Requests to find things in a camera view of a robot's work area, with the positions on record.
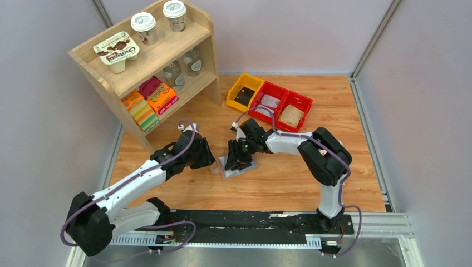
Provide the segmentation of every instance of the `wooden tabletop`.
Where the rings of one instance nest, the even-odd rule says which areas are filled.
[[[259,77],[312,98],[313,106],[300,132],[323,126],[351,153],[352,175],[346,181],[343,202],[358,205],[362,211],[385,211],[347,77]],[[237,78],[220,77],[223,102]],[[228,140],[235,138],[229,128],[240,114],[225,104],[217,107],[201,93],[158,126],[148,138],[156,148],[176,141],[180,135],[177,124],[187,119],[199,124],[201,135],[208,139],[213,156],[217,158],[227,154]],[[257,121],[264,129],[270,129],[267,123]],[[125,132],[110,184],[136,170],[148,158],[149,153]],[[220,174],[211,174],[209,168],[186,168],[140,196],[131,206],[158,197],[171,209],[315,211],[319,204],[319,183],[301,157],[256,154],[253,158],[258,165],[255,170],[227,180]]]

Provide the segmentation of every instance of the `white wall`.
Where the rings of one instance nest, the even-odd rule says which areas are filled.
[[[359,78],[425,266],[470,266],[472,4],[404,0]]]
[[[92,193],[119,127],[67,54],[104,30],[90,1],[0,4],[1,266],[65,266],[72,198]]]
[[[155,2],[102,1],[114,23]],[[220,72],[351,73],[391,0],[191,2],[213,18]]]

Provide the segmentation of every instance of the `coffee cup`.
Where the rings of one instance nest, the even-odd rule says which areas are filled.
[[[138,33],[145,45],[153,45],[158,41],[156,19],[147,12],[135,14],[131,18],[131,28]]]
[[[179,0],[170,0],[164,4],[163,13],[169,19],[170,27],[175,32],[185,30],[185,13],[187,8]]]

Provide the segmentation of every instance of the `shelf board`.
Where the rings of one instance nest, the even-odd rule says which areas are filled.
[[[122,73],[113,73],[98,57],[88,61],[87,64],[104,78],[119,98],[125,97],[157,71],[212,34],[190,19],[186,19],[186,29],[183,32],[172,31],[166,17],[157,21],[156,29],[158,42],[151,46],[143,44],[137,33],[131,36],[139,46],[139,57],[136,61],[126,61],[126,70]]]
[[[162,115],[158,115],[158,118],[161,121],[160,124],[172,114],[174,114],[175,111],[189,102],[189,100],[191,100],[199,92],[205,89],[205,87],[213,82],[216,78],[217,76],[214,73],[206,71],[205,69],[203,69],[198,76],[192,77],[186,75],[184,88],[181,91],[175,93],[179,97],[179,100],[170,106],[169,109],[166,110]]]

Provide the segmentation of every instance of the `plastic lid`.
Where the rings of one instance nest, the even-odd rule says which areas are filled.
[[[187,8],[182,1],[170,0],[164,4],[164,16],[167,18],[178,18],[187,12]]]
[[[131,28],[136,32],[145,32],[156,26],[156,19],[147,12],[141,12],[131,18]]]

